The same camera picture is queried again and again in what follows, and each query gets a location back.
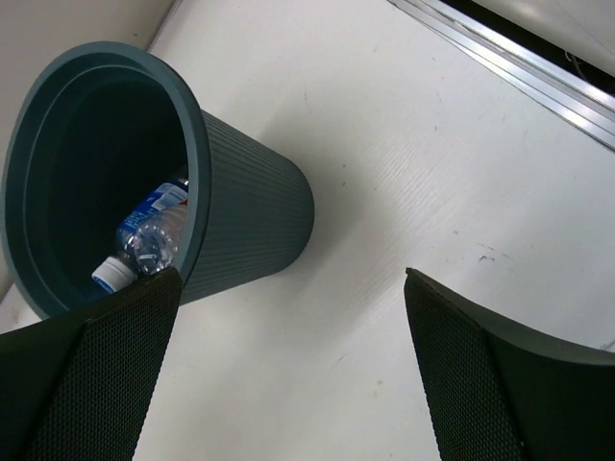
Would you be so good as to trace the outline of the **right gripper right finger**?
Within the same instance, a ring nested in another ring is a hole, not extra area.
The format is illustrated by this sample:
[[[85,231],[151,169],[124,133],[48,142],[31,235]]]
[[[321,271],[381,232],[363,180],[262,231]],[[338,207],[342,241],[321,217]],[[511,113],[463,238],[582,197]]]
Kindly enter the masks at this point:
[[[405,302],[441,459],[613,459],[613,352],[526,327],[416,269]]]

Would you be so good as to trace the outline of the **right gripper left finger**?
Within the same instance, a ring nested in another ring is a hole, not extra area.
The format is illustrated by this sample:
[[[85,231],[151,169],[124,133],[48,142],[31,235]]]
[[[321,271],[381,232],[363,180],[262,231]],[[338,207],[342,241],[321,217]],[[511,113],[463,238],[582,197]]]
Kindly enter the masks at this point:
[[[2,459],[132,459],[182,288],[165,269],[2,334]]]

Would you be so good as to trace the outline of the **blue label bottle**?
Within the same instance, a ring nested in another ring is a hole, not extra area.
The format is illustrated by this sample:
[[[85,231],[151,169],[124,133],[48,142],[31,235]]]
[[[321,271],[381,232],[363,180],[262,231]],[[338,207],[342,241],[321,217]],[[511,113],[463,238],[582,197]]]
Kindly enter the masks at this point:
[[[169,267],[179,251],[187,219],[188,175],[176,172],[118,225],[115,251],[91,274],[109,293]]]

